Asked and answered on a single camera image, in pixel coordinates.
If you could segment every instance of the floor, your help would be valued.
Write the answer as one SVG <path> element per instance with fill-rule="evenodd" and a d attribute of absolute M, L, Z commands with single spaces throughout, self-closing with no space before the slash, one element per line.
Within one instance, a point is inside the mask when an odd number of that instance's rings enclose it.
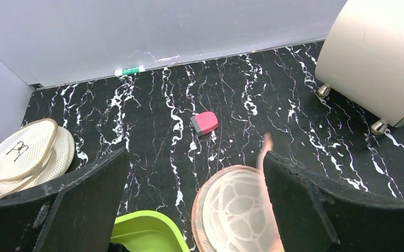
<path fill-rule="evenodd" d="M 193 199 L 216 171 L 254 166 L 262 137 L 308 170 L 356 189 L 404 198 L 404 127 L 369 133 L 376 118 L 337 92 L 315 90 L 322 43 L 232 56 L 35 91 L 24 123 L 53 118 L 76 142 L 70 170 L 126 147 L 131 167 L 119 215 L 153 209 L 169 216 L 194 248 Z M 195 113 L 219 128 L 196 137 Z"/>

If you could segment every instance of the green plastic basin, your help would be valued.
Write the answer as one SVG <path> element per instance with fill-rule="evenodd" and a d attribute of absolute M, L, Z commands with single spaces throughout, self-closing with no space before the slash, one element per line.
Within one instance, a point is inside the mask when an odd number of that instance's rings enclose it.
<path fill-rule="evenodd" d="M 155 211 L 137 211 L 115 219 L 111 242 L 130 252 L 189 252 L 176 224 Z"/>

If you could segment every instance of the green and white tube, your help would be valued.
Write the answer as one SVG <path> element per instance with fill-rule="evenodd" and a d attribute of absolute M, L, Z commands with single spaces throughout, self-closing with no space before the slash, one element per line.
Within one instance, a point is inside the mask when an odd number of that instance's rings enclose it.
<path fill-rule="evenodd" d="M 131 74 L 135 74 L 137 72 L 144 72 L 145 71 L 145 67 L 144 66 L 138 66 L 136 68 L 123 68 L 120 70 L 116 70 L 114 72 L 115 76 L 122 76 L 122 75 L 131 75 Z"/>

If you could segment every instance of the metal leg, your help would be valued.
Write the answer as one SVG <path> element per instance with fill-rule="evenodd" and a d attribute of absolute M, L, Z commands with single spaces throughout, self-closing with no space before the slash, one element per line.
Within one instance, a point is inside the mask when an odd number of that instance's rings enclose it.
<path fill-rule="evenodd" d="M 330 93 L 331 88 L 329 88 L 326 85 L 323 85 L 322 87 L 320 87 L 318 89 L 318 96 L 320 98 L 326 98 L 328 96 L 328 94 Z"/>
<path fill-rule="evenodd" d="M 384 132 L 386 132 L 387 126 L 388 126 L 387 123 L 384 123 L 382 120 L 378 120 L 370 126 L 370 131 L 374 135 L 381 135 L 384 134 Z"/>

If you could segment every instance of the green container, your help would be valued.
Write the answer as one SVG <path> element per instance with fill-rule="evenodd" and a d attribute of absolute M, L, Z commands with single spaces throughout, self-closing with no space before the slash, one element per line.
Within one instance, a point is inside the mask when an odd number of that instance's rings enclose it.
<path fill-rule="evenodd" d="M 176 224 L 155 211 L 137 211 L 115 219 L 111 242 L 130 252 L 189 252 Z"/>

